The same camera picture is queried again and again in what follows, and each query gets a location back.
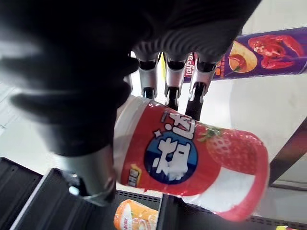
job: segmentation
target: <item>cylindrical container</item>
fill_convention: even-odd
[[[158,211],[134,200],[120,203],[114,216],[117,230],[155,230]]]
[[[217,64],[213,80],[301,74],[307,68],[307,27],[238,36]],[[189,56],[184,82],[194,62]]]
[[[246,131],[217,128],[131,96],[114,131],[117,180],[161,191],[240,221],[267,186],[268,155]]]

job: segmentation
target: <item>white floor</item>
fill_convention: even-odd
[[[306,9],[306,0],[263,0],[244,26],[243,33],[307,26]],[[140,95],[138,73],[132,75],[132,80],[133,94]],[[307,74],[212,82],[205,97],[201,121],[255,133],[266,144],[271,160],[307,116],[306,85]],[[180,98],[179,111],[182,113],[187,103],[188,87],[188,84],[183,86]],[[163,91],[164,82],[159,78],[157,101],[162,103]],[[0,156],[41,174],[53,165],[52,157],[33,125],[23,119],[15,121],[0,136]],[[307,181],[306,166],[307,160],[286,175],[287,179]],[[120,185],[118,188],[140,192]],[[161,195],[152,191],[146,193]],[[257,213],[264,217],[307,223],[306,207],[306,193],[270,189]]]

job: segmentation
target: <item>robotic hand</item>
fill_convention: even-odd
[[[130,93],[123,78],[139,68],[142,93],[154,98],[146,77],[166,52],[178,79],[166,81],[165,94],[176,105],[178,71],[197,52],[190,101],[202,102],[215,63],[259,1],[2,1],[0,77],[20,89],[11,102],[37,123],[70,192],[103,206],[115,190],[113,129]]]

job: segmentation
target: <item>red snack can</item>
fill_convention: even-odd
[[[254,134],[205,125],[141,97],[130,97],[119,113],[114,162],[120,183],[181,197],[232,221],[256,208],[269,163]]]

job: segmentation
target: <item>purple snack can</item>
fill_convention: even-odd
[[[300,27],[238,36],[217,64],[213,80],[301,74],[306,69],[307,27]]]

